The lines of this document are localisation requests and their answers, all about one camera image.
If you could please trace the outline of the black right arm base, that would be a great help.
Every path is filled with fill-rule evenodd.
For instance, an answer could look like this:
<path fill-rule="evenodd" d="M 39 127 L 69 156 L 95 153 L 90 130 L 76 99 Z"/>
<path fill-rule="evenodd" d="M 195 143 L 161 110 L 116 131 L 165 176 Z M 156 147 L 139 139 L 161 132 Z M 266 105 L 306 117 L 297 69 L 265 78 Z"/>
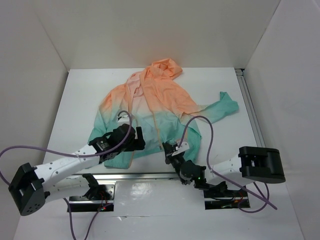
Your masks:
<path fill-rule="evenodd" d="M 230 190 L 225 181 L 209 190 L 203 191 L 204 207 L 206 210 L 236 209 L 238 204 L 250 208 L 248 193 L 243 189 Z"/>

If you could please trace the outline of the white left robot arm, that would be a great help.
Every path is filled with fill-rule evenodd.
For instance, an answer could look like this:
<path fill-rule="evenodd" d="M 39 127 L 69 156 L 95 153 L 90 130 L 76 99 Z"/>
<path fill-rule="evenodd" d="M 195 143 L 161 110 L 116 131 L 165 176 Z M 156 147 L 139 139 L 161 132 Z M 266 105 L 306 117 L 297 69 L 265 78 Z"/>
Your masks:
<path fill-rule="evenodd" d="M 103 188 L 91 173 L 75 174 L 122 152 L 143 150 L 145 144 L 140 126 L 122 124 L 63 158 L 37 166 L 21 165 L 8 190 L 21 216 L 31 215 L 46 203 L 62 198 L 84 196 L 92 200 Z"/>

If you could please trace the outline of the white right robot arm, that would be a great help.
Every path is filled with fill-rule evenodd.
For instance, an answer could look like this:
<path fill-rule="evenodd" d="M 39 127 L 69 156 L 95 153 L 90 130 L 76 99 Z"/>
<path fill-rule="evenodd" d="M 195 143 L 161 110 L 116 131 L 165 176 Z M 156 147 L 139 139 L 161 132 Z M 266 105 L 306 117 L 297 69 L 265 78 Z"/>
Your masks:
<path fill-rule="evenodd" d="M 194 183 L 196 189 L 219 190 L 223 196 L 230 196 L 238 185 L 244 187 L 254 182 L 281 184 L 286 181 L 280 151 L 275 148 L 243 146 L 239 153 L 229 160 L 213 165 L 210 171 L 215 181 L 207 183 L 206 166 L 185 160 L 184 153 L 189 144 L 163 143 L 165 163 L 172 165 L 183 185 Z"/>

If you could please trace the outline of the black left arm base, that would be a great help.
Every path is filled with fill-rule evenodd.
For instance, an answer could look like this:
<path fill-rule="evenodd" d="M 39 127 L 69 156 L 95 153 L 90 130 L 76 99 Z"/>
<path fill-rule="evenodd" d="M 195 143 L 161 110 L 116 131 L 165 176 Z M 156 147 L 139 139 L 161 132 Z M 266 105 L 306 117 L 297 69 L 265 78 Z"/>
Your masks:
<path fill-rule="evenodd" d="M 116 182 L 112 180 L 90 180 L 93 186 L 84 194 L 68 199 L 72 213 L 113 212 Z"/>

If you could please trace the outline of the orange and teal jacket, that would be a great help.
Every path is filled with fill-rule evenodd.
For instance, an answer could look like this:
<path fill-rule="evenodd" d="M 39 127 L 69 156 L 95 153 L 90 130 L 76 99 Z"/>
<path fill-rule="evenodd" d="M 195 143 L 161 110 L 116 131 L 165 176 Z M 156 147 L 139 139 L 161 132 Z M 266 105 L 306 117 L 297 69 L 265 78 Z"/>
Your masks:
<path fill-rule="evenodd" d="M 123 152 L 103 164 L 107 168 L 128 169 L 133 159 L 162 152 L 162 144 L 183 139 L 189 150 L 185 156 L 195 161 L 202 135 L 194 116 L 204 116 L 211 123 L 236 113 L 239 105 L 227 92 L 220 92 L 219 100 L 209 105 L 197 104 L 175 82 L 183 72 L 172 59 L 153 62 L 144 70 L 133 73 L 128 80 L 112 89 L 102 100 L 94 120 L 90 140 L 111 132 L 117 125 L 121 110 L 132 114 L 132 126 L 141 127 L 145 148 Z"/>

